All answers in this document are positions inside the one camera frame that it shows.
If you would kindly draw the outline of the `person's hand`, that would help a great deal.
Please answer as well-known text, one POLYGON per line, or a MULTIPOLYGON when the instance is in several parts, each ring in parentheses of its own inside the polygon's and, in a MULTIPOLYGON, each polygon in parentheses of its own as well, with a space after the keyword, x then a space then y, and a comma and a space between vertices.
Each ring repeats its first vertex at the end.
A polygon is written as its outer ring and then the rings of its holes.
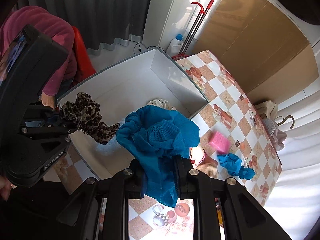
POLYGON ((45 92, 42 92, 40 99, 44 106, 48 106, 50 108, 56 107, 56 101, 55 101, 54 95, 47 95, 45 92))

